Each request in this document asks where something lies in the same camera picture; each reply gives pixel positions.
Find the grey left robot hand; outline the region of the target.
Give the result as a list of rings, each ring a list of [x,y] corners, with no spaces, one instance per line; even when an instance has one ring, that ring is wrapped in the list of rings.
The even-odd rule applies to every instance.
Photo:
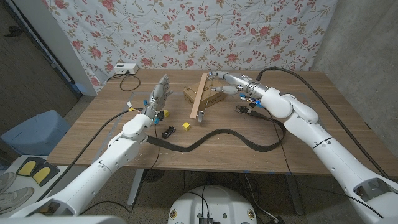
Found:
[[[150,119],[155,118],[156,113],[162,110],[167,98],[173,93],[172,90],[169,90],[169,87],[169,76],[165,74],[156,84],[147,101],[144,114]]]

